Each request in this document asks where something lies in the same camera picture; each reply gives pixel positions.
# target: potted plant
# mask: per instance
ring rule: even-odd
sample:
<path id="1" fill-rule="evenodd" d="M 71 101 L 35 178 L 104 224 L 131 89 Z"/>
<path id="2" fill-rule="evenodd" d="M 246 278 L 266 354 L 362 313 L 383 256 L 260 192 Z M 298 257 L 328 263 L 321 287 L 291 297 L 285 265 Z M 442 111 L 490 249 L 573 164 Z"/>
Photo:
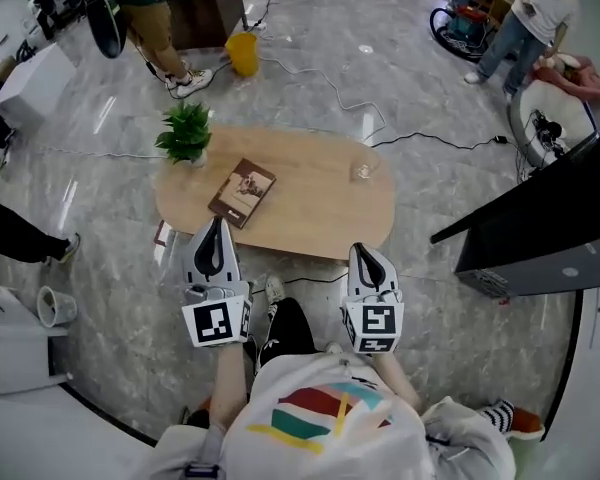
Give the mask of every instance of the potted plant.
<path id="1" fill-rule="evenodd" d="M 174 164 L 186 160 L 194 167 L 204 166 L 207 163 L 206 148 L 211 139 L 209 109 L 201 103 L 189 105 L 180 102 L 164 115 L 164 122 L 171 131 L 158 135 L 156 147 L 164 149 Z"/>

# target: white pot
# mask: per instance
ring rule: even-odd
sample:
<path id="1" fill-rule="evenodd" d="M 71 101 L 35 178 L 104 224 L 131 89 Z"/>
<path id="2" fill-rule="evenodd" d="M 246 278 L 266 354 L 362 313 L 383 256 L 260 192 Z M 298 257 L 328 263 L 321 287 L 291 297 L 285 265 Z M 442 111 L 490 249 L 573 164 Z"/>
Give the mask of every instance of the white pot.
<path id="1" fill-rule="evenodd" d="M 204 167 L 207 165 L 207 150 L 206 148 L 202 150 L 202 154 L 198 157 L 197 160 L 189 160 L 192 167 Z"/>

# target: hand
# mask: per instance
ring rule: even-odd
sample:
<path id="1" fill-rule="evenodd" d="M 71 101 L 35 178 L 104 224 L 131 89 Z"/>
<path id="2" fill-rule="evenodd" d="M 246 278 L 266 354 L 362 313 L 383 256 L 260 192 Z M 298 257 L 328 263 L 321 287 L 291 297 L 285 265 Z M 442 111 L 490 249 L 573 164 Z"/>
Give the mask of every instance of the hand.
<path id="1" fill-rule="evenodd" d="M 529 2 L 522 2 L 522 10 L 530 18 L 536 15 L 536 8 L 533 6 L 533 4 L 530 4 Z"/>
<path id="2" fill-rule="evenodd" d="M 549 48 L 547 48 L 544 52 L 543 57 L 545 59 L 550 59 L 551 57 L 553 57 L 556 53 L 558 53 L 558 48 L 554 45 L 554 46 L 549 46 Z"/>

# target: striped sock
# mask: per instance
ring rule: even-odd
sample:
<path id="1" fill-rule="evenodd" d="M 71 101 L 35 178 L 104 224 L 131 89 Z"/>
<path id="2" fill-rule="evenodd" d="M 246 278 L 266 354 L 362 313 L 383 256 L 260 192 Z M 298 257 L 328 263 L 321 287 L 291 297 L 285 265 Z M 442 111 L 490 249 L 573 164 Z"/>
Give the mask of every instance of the striped sock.
<path id="1" fill-rule="evenodd" d="M 478 414 L 487 419 L 501 434 L 511 431 L 513 404 L 500 398 L 495 404 L 483 407 Z"/>

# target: book cover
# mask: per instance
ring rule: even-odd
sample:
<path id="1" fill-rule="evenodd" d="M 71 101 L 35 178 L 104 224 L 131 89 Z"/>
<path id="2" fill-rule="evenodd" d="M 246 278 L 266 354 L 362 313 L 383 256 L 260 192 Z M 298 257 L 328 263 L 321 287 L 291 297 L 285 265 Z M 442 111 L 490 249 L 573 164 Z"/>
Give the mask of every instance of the book cover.
<path id="1" fill-rule="evenodd" d="M 243 158 L 211 200 L 209 209 L 242 229 L 274 181 L 273 173 Z"/>

